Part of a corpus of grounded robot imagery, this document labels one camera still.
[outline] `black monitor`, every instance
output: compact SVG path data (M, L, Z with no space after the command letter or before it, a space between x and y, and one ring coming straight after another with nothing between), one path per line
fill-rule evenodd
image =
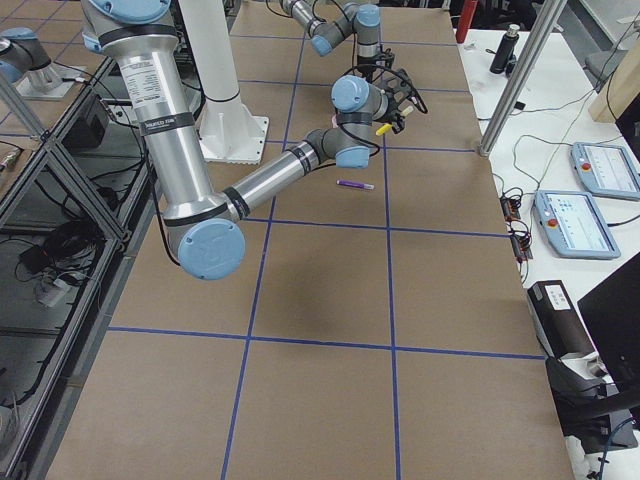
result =
M578 309L620 392L640 389L640 253L580 299ZM640 401L629 407L640 418Z

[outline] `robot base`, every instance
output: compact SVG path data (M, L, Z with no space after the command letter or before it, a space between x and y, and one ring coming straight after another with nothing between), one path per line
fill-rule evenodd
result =
M75 66L74 68L77 68L78 70L73 70L61 65L52 65L52 67L55 69L56 73L60 75L60 78L76 78L80 75L78 70L86 70L86 67ZM56 88L53 88L48 92L43 92L33 88L29 75L27 74L20 82L18 82L16 90L18 90L20 95L22 95L22 98L26 98L27 100L61 100L74 85L76 85L75 82L62 82Z
M260 163L269 118L254 117L247 107L240 106L241 122L229 121L224 113L205 109L200 125L200 147L207 162Z

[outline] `red tube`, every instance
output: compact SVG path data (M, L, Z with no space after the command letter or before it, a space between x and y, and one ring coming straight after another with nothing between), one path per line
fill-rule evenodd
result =
M458 21L458 29L456 30L456 41L458 43L464 43L467 38L467 32L471 26L471 20L473 20L477 5L478 0L465 0L460 20Z

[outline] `purple marker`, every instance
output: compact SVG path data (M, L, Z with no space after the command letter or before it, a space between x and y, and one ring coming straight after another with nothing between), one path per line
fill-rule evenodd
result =
M373 185L370 183L352 182L350 180L338 180L336 184L343 187L359 188L361 190L373 190Z

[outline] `white tabletop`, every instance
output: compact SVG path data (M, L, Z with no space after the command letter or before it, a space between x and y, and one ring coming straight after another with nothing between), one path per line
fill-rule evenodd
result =
M507 84L507 77L489 71L493 55L486 49L496 50L504 32L470 30L465 43L459 46L469 89L473 95L479 119L488 119ZM519 55L527 33L520 34L515 53ZM633 158L625 140L614 124L596 123L588 112L588 107L596 98L581 65L573 56L567 43L559 33L551 34L547 44L531 72L520 94L519 101L525 103L525 110L561 107L568 102L584 98L555 111L520 113L513 115L506 123L489 157L493 172L504 179L504 187L496 178L498 192L511 187L520 187L525 193L534 192L536 183L518 172L514 166L513 148L517 143L517 165L536 179L541 179L543 190L584 191L578 180L570 158L569 146L548 145L533 138L533 135L549 142L602 142L614 139L608 144L625 146ZM482 131L488 121L480 121ZM533 195L526 195L522 201L521 215L531 227L533 260L523 266L527 272L524 287L541 280L562 280L571 299L576 303L593 287L609 276L618 267L640 251L640 220L612 228L622 255L615 260L575 260L560 258L547 243L539 226L532 225L531 206ZM632 218L640 213L640 202L614 200L596 197L596 203L608 223ZM589 455L592 469L599 467L597 457ZM611 464L606 466L608 480L635 480L640 472L640 449L625 452L611 452Z

